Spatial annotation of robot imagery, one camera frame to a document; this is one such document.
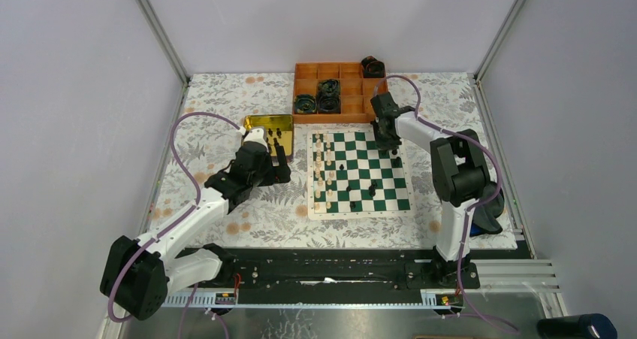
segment wooden compartment box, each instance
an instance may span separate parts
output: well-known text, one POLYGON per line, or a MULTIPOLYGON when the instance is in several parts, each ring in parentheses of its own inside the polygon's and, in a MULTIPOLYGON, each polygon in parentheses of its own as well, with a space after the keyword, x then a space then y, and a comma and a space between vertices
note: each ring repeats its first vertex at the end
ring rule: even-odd
MULTIPOLYGON (((297 63, 294 70, 292 116, 294 123, 369 123, 376 117, 371 105, 374 86, 380 78, 363 78, 360 62, 297 63), (319 81, 340 82, 340 114, 296 114, 294 99, 300 94, 316 97, 319 81)), ((387 81, 379 93, 387 92, 387 81)))

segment yellow tray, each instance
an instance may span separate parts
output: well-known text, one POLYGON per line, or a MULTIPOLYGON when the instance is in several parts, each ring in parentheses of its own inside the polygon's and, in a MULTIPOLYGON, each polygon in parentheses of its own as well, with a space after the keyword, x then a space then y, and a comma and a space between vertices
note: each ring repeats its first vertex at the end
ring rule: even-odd
POLYGON ((292 161, 294 153, 294 120, 292 115, 251 115, 246 116, 243 127, 250 130, 253 127, 263 126, 266 131, 267 144, 270 145, 272 157, 276 158, 274 150, 274 139, 285 149, 285 157, 288 162, 292 161), (281 131, 281 137, 276 134, 276 130, 281 131))

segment robotic arm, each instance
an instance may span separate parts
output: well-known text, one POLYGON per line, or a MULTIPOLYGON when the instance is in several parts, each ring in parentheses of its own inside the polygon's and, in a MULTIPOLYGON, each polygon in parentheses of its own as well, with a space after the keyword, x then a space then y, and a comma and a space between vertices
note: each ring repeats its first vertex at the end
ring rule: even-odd
MULTIPOLYGON (((395 150, 401 138, 425 149, 431 155, 431 172, 436 194, 442 200, 442 229, 438 234, 433 259, 436 277, 440 281, 452 278, 457 261, 463 270, 469 265, 469 248, 458 258, 466 209, 483 196, 489 184, 489 171, 484 154, 475 145, 453 136, 444 135, 418 122, 413 107, 398 107, 391 93, 374 96, 371 100, 376 118, 372 121, 376 146, 379 150, 395 150), (463 163, 457 164, 456 158, 463 163)), ((460 132, 478 141, 473 130, 460 132)))
POLYGON ((290 181, 290 168, 285 151, 274 144, 277 166, 272 163, 263 127, 251 129, 243 145, 228 166, 208 178, 201 190, 201 200, 191 202, 168 221, 135 240, 122 236, 110 248, 100 284, 102 294, 109 296, 115 279, 125 263, 154 239, 125 274, 115 302, 139 320, 152 316, 168 295, 219 274, 222 260, 212 251, 197 252, 177 258, 186 244, 207 227, 243 203, 257 186, 270 186, 290 181), (191 213, 181 219, 188 211, 191 213))

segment floor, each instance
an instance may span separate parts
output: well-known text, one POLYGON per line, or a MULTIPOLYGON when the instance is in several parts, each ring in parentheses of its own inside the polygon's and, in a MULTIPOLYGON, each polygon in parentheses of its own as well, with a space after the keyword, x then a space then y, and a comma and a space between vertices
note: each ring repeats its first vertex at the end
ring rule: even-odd
MULTIPOLYGON (((514 323, 520 337, 537 338, 535 325, 544 318, 542 305, 533 293, 469 295, 483 313, 514 323)), ((132 320, 125 338, 177 336, 180 308, 162 308, 143 322, 132 320)), ((466 335, 483 338, 513 338, 473 318, 441 319, 432 310, 414 309, 234 309, 223 316, 230 337, 276 339, 412 339, 417 334, 466 335)), ((189 339, 224 337, 221 324, 210 320, 202 309, 186 314, 183 336, 189 339)))
MULTIPOLYGON (((448 129, 474 129, 486 143, 484 129, 466 74, 405 74, 421 90, 420 114, 448 129)), ((241 124, 245 115, 289 114, 293 74, 196 74, 190 83, 185 113, 214 112, 241 124)), ((399 105, 415 105, 407 82, 390 80, 399 105)), ((414 216, 367 219, 311 220, 307 213, 307 134, 317 129, 365 129, 369 125, 296 125, 291 182, 257 188, 252 197, 223 220, 201 232, 189 245, 214 242, 223 247, 431 248, 440 230, 442 205, 431 183, 428 154, 404 144, 414 188, 414 216)), ((227 123, 192 117, 177 131, 177 150, 201 184, 234 158, 240 136, 227 123)), ((165 169, 159 194, 149 215, 151 228, 192 200, 195 190, 174 160, 165 169)), ((473 249, 513 249, 517 245, 511 218, 499 218, 499 235, 471 238, 473 249)))

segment green and white chessboard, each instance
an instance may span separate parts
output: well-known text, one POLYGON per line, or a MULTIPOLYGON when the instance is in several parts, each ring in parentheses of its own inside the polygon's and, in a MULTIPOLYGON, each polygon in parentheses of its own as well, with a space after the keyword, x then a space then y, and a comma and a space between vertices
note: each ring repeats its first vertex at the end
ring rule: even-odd
POLYGON ((371 128, 310 132, 307 146, 310 219, 414 214, 414 191, 406 156, 400 149, 396 155, 378 151, 371 128), (372 197, 369 187, 373 181, 376 194, 372 197))

